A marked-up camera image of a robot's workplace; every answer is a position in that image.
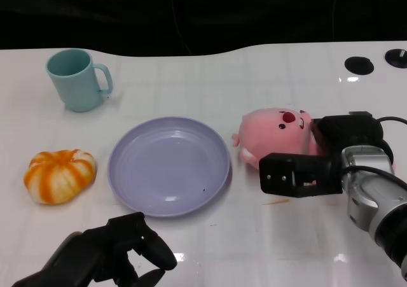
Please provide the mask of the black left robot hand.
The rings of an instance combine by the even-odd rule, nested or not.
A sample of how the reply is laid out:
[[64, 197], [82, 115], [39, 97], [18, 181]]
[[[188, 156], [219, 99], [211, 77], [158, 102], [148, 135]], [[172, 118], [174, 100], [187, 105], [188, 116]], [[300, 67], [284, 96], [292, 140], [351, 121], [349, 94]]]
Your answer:
[[[138, 276], [128, 259], [135, 251], [156, 266]], [[142, 212], [111, 218], [107, 224], [74, 232], [38, 272], [15, 286], [88, 286], [113, 280], [117, 286], [156, 286], [163, 275], [177, 266], [165, 241], [152, 230]]]

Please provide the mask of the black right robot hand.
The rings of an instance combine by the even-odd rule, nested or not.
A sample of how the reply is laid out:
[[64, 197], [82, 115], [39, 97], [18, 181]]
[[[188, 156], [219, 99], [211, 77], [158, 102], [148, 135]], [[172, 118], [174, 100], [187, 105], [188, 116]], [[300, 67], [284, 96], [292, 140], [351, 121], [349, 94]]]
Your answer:
[[312, 134], [322, 155], [271, 153], [259, 161], [263, 192], [296, 198], [341, 194], [340, 155], [351, 146], [378, 147], [394, 161], [380, 122], [367, 111], [315, 119]]

